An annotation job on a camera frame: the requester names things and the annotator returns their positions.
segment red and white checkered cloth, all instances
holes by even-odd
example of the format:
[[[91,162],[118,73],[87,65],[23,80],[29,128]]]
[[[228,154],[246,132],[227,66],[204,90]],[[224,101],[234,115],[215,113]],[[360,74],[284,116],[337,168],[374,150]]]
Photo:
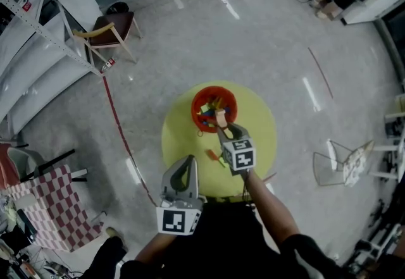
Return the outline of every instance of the red and white checkered cloth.
[[[8,189],[14,200],[33,193],[37,202],[23,208],[38,231],[34,244],[71,252],[101,234],[102,223],[91,227],[78,195],[72,190],[68,165]]]

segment red bowl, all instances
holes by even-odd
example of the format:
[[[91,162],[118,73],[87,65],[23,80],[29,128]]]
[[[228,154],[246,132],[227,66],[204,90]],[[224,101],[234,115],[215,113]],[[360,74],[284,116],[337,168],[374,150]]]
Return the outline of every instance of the red bowl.
[[[236,119],[238,108],[233,93],[231,93],[228,89],[218,87],[215,85],[203,88],[196,94],[191,104],[192,120],[202,132],[216,133],[215,127],[209,127],[208,125],[203,124],[204,120],[207,119],[215,120],[215,117],[214,116],[210,117],[206,115],[197,115],[197,113],[200,112],[201,106],[204,106],[209,102],[213,102],[217,97],[222,98],[221,101],[222,108],[225,108],[227,106],[229,107],[229,111],[225,113],[225,119],[227,120],[227,122],[233,123]]]

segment metal shelf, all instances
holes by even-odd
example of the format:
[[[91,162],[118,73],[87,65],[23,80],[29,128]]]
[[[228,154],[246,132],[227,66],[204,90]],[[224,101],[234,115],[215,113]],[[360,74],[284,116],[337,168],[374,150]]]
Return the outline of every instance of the metal shelf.
[[[31,2],[31,8],[28,10],[28,15],[35,18],[40,9],[39,7],[42,6],[42,0],[29,1]],[[19,17],[13,17],[0,35],[0,56],[2,57],[0,61],[0,78],[10,61],[14,58],[14,55],[17,54],[34,33],[35,30],[19,19]]]
[[[45,24],[45,29],[64,42],[65,25],[59,13]],[[0,83],[0,120],[2,120],[25,91],[65,53],[39,34],[24,44],[10,64]]]
[[[73,40],[66,45],[74,49]],[[78,54],[86,58],[84,45],[78,43]],[[66,88],[89,72],[65,56],[45,72],[17,101],[8,115],[13,134],[17,134],[37,113]]]

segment yellow circular mat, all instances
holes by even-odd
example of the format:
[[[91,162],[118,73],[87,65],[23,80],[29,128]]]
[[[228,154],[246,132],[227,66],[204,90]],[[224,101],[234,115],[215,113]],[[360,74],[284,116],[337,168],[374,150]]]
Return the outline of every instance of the yellow circular mat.
[[[219,156],[221,145],[216,133],[197,135],[199,129],[191,118],[191,102],[201,89],[218,85],[231,91],[237,101],[235,122],[247,129],[256,145],[256,173],[264,178],[271,168],[277,147],[274,117],[265,102],[251,89],[228,81],[199,84],[182,94],[171,106],[162,129],[163,161],[169,168],[177,160],[192,154],[197,159],[199,193],[209,197],[230,197],[243,191],[240,176],[232,176],[228,167],[212,161],[206,154],[211,149]]]

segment wooden chair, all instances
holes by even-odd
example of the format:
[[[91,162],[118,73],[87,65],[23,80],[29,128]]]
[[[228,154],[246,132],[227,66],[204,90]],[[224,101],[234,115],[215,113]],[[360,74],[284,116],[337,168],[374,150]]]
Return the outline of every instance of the wooden chair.
[[[142,34],[134,18],[133,12],[114,13],[112,15],[101,16],[96,20],[92,32],[82,33],[78,32],[77,30],[73,30],[73,34],[77,36],[78,39],[82,41],[95,55],[101,58],[104,63],[107,62],[107,59],[104,58],[100,52],[96,51],[96,49],[118,46],[122,46],[124,50],[128,52],[131,59],[136,63],[137,60],[134,58],[130,49],[125,43],[131,24],[135,25],[139,38],[142,38]]]

